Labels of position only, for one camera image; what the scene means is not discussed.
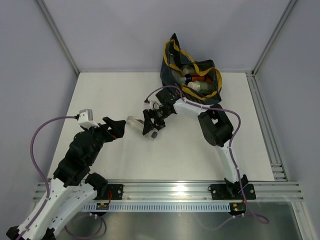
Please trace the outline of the green bottle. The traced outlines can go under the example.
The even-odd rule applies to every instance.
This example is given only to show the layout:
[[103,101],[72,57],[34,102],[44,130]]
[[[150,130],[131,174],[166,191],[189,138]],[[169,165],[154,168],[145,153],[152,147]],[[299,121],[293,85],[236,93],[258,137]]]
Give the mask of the green bottle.
[[196,74],[196,70],[195,70],[192,66],[188,66],[188,65],[184,65],[184,66],[182,67],[182,72],[183,72],[183,75]]
[[213,82],[196,80],[196,81],[189,82],[187,86],[203,95],[210,95],[216,90],[216,86]]

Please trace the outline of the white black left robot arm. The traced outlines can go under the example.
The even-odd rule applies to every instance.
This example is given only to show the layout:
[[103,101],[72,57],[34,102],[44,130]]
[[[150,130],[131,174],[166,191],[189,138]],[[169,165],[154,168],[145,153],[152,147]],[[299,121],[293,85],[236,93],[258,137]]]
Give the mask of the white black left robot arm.
[[96,123],[87,110],[74,119],[82,131],[74,136],[52,180],[43,177],[45,194],[23,223],[9,228],[9,239],[54,240],[83,206],[107,195],[108,181],[96,172],[90,173],[90,167],[105,143],[124,136],[126,121],[104,117],[103,124]]

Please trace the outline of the orange spray bottle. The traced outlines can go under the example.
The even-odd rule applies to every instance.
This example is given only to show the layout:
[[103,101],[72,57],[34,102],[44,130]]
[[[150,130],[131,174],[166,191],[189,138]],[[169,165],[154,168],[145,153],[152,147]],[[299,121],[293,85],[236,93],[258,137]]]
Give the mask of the orange spray bottle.
[[207,83],[213,83],[214,81],[213,81],[213,79],[210,77],[210,76],[205,76],[205,82],[207,82]]

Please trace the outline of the orange bottle blue cap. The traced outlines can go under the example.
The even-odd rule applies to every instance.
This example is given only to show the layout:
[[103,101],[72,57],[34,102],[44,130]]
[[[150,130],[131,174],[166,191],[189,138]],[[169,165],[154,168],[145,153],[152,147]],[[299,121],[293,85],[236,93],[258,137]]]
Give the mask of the orange bottle blue cap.
[[196,74],[186,74],[184,77],[186,78],[186,82],[205,82],[205,76],[200,76]]

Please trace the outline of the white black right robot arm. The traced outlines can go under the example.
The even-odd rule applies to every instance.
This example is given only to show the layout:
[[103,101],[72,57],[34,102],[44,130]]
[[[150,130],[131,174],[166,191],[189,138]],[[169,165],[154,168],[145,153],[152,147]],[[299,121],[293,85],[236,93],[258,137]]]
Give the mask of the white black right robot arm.
[[245,200],[245,187],[249,181],[241,172],[240,165],[233,153],[232,143],[241,126],[240,116],[219,104],[212,106],[195,103],[168,90],[163,86],[153,91],[158,101],[147,97],[144,102],[149,108],[143,111],[144,124],[142,134],[145,136],[153,130],[161,130],[166,126],[165,119],[175,114],[185,114],[197,118],[204,139],[215,147],[224,169],[224,187],[222,190],[210,188],[211,194],[224,194],[232,200]]

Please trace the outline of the navy canvas bag yellow handles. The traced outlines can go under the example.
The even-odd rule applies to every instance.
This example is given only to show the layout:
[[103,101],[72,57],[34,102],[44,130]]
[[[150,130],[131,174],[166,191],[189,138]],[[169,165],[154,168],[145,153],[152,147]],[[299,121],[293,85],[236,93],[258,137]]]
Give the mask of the navy canvas bag yellow handles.
[[175,33],[163,46],[160,68],[163,86],[176,86],[187,99],[204,104],[220,103],[223,78],[213,60],[196,61],[180,47]]

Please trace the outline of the green bottle front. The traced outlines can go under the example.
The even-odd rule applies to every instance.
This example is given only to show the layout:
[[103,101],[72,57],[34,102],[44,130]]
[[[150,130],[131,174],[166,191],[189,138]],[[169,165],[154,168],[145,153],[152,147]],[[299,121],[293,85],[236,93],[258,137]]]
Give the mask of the green bottle front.
[[184,66],[182,67],[182,72],[183,72],[183,75],[196,74],[196,70],[195,70],[192,66],[188,66],[188,65],[184,65]]

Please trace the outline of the clear square bottle black label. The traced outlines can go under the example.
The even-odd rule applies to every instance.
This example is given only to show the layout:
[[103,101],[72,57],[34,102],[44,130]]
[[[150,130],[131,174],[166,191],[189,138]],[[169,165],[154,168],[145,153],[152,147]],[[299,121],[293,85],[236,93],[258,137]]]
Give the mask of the clear square bottle black label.
[[144,134],[144,121],[135,116],[128,116],[126,119],[126,124],[139,135],[144,136],[145,138],[155,139],[158,136],[158,130],[155,128],[152,129],[150,132]]

